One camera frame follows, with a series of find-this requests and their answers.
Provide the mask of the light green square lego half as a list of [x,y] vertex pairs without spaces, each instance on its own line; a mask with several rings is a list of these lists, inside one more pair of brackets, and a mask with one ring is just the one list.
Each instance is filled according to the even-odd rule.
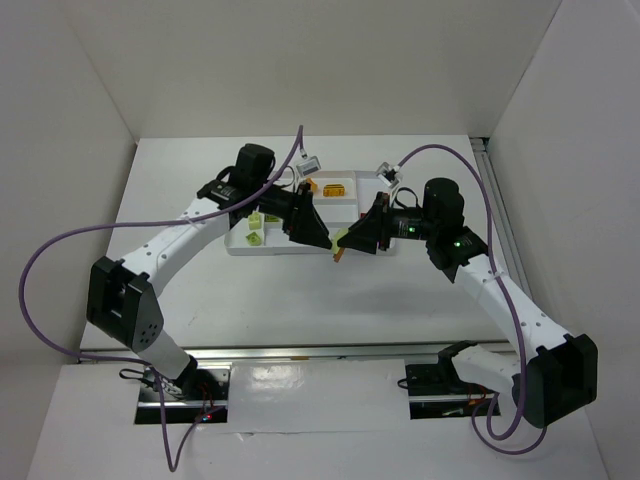
[[251,231],[260,230],[263,224],[263,216],[259,212],[254,212],[247,218],[247,223]]

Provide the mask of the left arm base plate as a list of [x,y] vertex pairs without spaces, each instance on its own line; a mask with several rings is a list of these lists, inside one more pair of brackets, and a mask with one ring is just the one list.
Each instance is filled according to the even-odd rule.
[[[224,364],[205,365],[211,379],[205,387],[197,387],[194,393],[184,394],[175,385],[162,381],[165,399],[166,423],[191,424],[198,414],[203,424],[223,424],[228,420],[228,396],[231,366]],[[122,379],[139,383],[134,423],[136,425],[159,425],[160,394],[149,368],[142,371],[119,372]]]

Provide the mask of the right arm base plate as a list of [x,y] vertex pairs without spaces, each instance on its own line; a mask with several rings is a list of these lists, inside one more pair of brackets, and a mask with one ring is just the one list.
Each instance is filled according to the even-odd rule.
[[485,415],[494,392],[452,380],[436,364],[409,364],[397,386],[407,392],[412,420],[470,417],[479,406]]

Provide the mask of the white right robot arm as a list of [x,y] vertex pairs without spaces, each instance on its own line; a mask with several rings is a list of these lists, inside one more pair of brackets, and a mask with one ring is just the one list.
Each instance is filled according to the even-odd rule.
[[512,398],[517,412],[542,429],[593,402],[598,349],[548,317],[501,269],[488,245],[465,224],[464,199],[446,178],[428,181],[419,207],[396,208],[380,192],[336,245],[376,254],[391,240],[426,243],[432,264],[495,322],[518,354],[510,364],[470,341],[442,353],[454,375]]

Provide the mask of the small light green lego brick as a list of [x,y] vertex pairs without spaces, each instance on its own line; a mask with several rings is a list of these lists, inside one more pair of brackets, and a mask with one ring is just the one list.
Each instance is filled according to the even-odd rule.
[[250,232],[246,236],[247,244],[251,247],[261,246],[263,244],[262,237],[255,231]]

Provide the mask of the orange printed lego brick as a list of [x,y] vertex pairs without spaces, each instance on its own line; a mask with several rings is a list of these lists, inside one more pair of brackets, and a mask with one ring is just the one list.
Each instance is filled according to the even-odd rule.
[[343,184],[326,184],[322,195],[324,198],[341,198],[346,195],[346,187]]

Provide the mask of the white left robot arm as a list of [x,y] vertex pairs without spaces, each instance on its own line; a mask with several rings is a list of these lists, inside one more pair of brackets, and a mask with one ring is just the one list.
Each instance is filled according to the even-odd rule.
[[149,363],[184,396],[205,392],[214,379],[164,329],[158,298],[171,279],[255,211],[279,218],[294,243],[332,247],[310,185],[301,184],[294,192],[273,185],[269,176],[274,167],[272,150],[244,145],[233,165],[197,191],[177,224],[124,257],[102,257],[91,268],[88,322]]

